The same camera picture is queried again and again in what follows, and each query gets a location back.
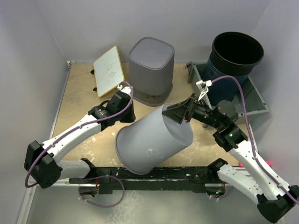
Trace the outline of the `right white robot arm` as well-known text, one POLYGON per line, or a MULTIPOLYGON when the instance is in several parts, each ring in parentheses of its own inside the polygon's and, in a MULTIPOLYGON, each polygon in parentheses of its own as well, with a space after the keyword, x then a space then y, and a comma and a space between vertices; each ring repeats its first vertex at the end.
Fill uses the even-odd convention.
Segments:
POLYGON ((213 134, 216 143, 236 158, 250 176, 217 159, 209 165, 208 179, 221 180, 238 189, 269 222, 277 223, 298 203, 298 185, 290 185, 281 178, 256 151, 253 137, 235 124, 238 113, 232 102, 223 100, 211 109, 192 94, 187 100, 166 107, 162 114, 178 124, 195 119, 216 129, 213 134))

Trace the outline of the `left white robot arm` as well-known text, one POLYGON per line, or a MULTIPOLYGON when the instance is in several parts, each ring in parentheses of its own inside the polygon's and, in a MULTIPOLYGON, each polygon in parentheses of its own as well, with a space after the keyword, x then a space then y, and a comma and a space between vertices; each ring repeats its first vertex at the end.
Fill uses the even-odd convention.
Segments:
POLYGON ((62 159, 86 139, 113 126, 116 122, 135 121, 133 93, 129 87, 116 92, 110 100, 93 107, 79 122, 58 136, 28 145, 24 168, 27 170, 25 187, 30 188, 30 177, 35 185, 45 189, 57 180, 79 178, 91 183, 98 178, 97 168, 88 160, 63 161, 62 159))

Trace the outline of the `grey slotted square bin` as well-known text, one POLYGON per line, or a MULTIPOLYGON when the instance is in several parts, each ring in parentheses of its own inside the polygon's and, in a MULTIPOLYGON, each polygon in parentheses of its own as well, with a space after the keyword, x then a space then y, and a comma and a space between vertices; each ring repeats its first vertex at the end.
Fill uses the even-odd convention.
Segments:
POLYGON ((134 99, 148 106, 162 105, 173 88, 175 49, 153 37, 140 39, 129 52, 128 82, 134 99))

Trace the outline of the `smooth lavender round bin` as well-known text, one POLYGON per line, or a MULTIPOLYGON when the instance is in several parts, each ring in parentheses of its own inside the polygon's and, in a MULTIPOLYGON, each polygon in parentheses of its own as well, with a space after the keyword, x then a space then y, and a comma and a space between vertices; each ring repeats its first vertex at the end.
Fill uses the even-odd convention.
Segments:
POLYGON ((116 153, 130 172, 145 175, 192 144, 191 125, 178 124, 162 114, 170 105, 160 106, 117 133, 116 153))

